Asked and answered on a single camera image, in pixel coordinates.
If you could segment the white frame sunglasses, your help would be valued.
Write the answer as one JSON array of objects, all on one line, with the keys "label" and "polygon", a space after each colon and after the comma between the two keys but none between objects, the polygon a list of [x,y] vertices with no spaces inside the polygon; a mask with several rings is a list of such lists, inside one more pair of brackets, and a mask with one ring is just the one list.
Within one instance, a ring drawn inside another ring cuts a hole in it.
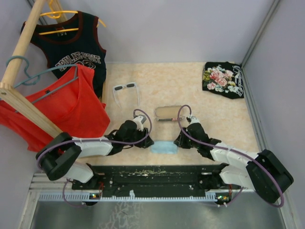
[{"label": "white frame sunglasses", "polygon": [[120,85],[116,85],[112,88],[112,94],[114,97],[114,100],[116,102],[116,104],[122,109],[122,106],[120,104],[120,101],[118,99],[117,93],[119,91],[125,90],[125,89],[135,89],[136,93],[137,93],[137,105],[140,105],[140,89],[139,86],[137,85],[136,82],[130,82],[127,84],[120,84]]}]

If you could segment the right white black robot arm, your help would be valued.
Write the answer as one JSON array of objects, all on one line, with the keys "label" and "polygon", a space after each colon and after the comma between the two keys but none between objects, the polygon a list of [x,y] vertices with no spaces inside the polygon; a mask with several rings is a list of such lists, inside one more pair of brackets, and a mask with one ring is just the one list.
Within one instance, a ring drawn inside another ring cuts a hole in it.
[{"label": "right white black robot arm", "polygon": [[213,184],[225,188],[228,184],[254,190],[263,200],[275,203],[294,182],[292,175],[276,155],[267,149],[247,152],[229,147],[210,138],[199,122],[182,128],[174,144],[180,148],[195,148],[202,156],[220,162],[224,168],[213,176]]}]

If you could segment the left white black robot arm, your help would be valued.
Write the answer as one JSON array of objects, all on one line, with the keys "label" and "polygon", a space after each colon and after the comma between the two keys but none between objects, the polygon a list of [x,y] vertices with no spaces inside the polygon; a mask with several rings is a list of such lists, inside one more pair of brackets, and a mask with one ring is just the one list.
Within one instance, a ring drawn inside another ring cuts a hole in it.
[{"label": "left white black robot arm", "polygon": [[50,181],[60,178],[74,179],[89,189],[99,184],[90,165],[76,162],[78,158],[90,156],[112,156],[125,146],[148,148],[154,144],[149,134],[151,129],[143,127],[138,116],[125,121],[118,130],[99,138],[77,138],[63,132],[55,137],[36,155],[38,167]]}]

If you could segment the light blue cleaning cloth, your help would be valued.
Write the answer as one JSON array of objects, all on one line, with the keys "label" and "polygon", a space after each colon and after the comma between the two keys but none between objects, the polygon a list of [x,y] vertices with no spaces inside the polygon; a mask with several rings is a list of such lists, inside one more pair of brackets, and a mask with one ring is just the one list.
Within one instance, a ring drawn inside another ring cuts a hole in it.
[{"label": "light blue cleaning cloth", "polygon": [[173,141],[155,141],[150,146],[150,151],[155,154],[174,155],[178,153],[178,146]]}]

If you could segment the newspaper print glasses case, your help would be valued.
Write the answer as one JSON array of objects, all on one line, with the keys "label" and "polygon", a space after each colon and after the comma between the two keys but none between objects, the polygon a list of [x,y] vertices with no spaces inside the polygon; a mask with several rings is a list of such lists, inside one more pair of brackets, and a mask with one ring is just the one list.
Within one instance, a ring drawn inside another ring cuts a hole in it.
[{"label": "newspaper print glasses case", "polygon": [[178,121],[185,118],[184,115],[178,116],[178,111],[181,105],[172,106],[159,106],[155,109],[154,113],[157,121]]}]

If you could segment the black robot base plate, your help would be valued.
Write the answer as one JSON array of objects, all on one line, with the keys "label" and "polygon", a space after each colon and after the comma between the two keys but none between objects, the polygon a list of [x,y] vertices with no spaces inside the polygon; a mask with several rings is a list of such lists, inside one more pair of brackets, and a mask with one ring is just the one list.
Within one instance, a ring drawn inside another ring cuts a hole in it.
[{"label": "black robot base plate", "polygon": [[239,189],[220,178],[223,165],[92,166],[91,181],[72,181],[73,190],[99,190],[103,197],[137,198],[204,197],[210,190]]}]

